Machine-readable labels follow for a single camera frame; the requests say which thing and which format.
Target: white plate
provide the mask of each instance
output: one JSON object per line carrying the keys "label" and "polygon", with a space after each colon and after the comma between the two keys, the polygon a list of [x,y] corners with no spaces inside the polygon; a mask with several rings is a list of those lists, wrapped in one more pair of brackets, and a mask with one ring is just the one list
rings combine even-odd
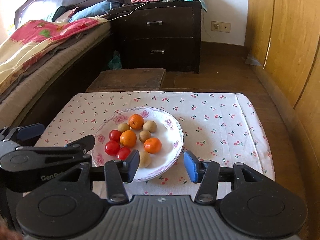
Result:
{"label": "white plate", "polygon": [[[169,169],[178,159],[183,146],[183,131],[179,122],[166,111],[153,107],[130,108],[113,115],[103,122],[98,128],[95,137],[95,145],[91,150],[92,160],[95,166],[103,166],[105,162],[113,160],[113,157],[104,151],[105,144],[109,141],[109,133],[116,130],[118,125],[127,120],[133,114],[140,114],[144,121],[154,121],[157,130],[152,137],[159,138],[162,149],[157,154],[150,154],[152,160],[147,168],[138,168],[133,181],[145,181],[153,179]],[[138,139],[141,130],[133,130],[137,135],[137,143],[134,149],[144,151],[143,143]]]}

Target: blue gripper pad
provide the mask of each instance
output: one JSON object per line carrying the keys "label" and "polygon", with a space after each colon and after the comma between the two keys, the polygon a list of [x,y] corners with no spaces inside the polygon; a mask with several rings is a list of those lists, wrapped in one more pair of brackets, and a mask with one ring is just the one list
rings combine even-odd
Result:
{"label": "blue gripper pad", "polygon": [[45,127],[42,123],[36,123],[25,127],[21,127],[17,133],[17,139],[21,141],[26,141],[36,136],[42,135],[44,129]]}
{"label": "blue gripper pad", "polygon": [[201,162],[191,151],[185,151],[183,156],[184,167],[187,170],[190,180],[193,183],[200,183],[202,180]]}

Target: dark wooden nightstand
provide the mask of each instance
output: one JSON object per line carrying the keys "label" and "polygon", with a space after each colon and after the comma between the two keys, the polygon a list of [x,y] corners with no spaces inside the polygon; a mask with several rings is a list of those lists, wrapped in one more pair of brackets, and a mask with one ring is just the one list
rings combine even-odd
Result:
{"label": "dark wooden nightstand", "polygon": [[[110,11],[110,19],[141,4]],[[199,72],[201,3],[150,2],[131,15],[111,21],[123,68],[165,68]]]}

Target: red cherry tomato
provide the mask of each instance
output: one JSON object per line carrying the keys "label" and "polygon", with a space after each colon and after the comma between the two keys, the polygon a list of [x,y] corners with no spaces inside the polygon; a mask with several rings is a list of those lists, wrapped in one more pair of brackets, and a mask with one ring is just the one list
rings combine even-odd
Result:
{"label": "red cherry tomato", "polygon": [[112,130],[109,133],[109,139],[110,141],[116,141],[119,142],[120,141],[120,136],[121,136],[121,132],[118,130]]}
{"label": "red cherry tomato", "polygon": [[130,154],[131,150],[127,147],[122,147],[117,154],[117,159],[124,161]]}
{"label": "red cherry tomato", "polygon": [[109,154],[111,156],[116,156],[119,150],[120,145],[116,141],[109,141],[104,147],[104,151],[106,152],[106,154]]}

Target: drawer handle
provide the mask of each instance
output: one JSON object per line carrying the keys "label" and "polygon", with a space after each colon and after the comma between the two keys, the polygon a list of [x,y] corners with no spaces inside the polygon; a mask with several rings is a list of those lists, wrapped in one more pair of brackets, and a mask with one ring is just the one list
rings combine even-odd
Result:
{"label": "drawer handle", "polygon": [[159,24],[159,25],[162,25],[162,21],[158,21],[158,22],[147,22],[147,26],[150,26],[151,24]]}
{"label": "drawer handle", "polygon": [[161,54],[164,54],[164,50],[161,50],[161,49],[159,49],[159,50],[151,50],[150,54],[153,55],[155,53],[160,53],[160,52],[161,52]]}

